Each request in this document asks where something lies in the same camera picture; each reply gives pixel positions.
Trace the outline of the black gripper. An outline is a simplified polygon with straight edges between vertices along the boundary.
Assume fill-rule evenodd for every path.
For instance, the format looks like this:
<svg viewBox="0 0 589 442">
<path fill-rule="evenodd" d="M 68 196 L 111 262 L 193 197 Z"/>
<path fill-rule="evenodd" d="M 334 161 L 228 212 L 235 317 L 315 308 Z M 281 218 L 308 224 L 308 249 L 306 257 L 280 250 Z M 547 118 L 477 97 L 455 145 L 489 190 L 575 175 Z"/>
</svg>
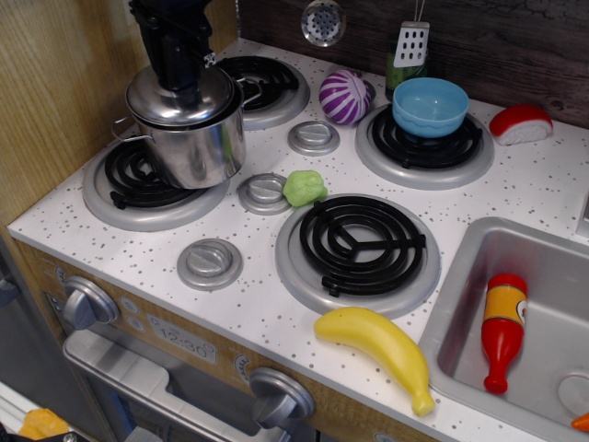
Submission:
<svg viewBox="0 0 589 442">
<path fill-rule="evenodd" d="M 215 63 L 215 53 L 202 44 L 213 34 L 204 13 L 209 4 L 208 0 L 129 2 L 162 88 L 179 91 L 192 87 L 201 70 Z"/>
</svg>

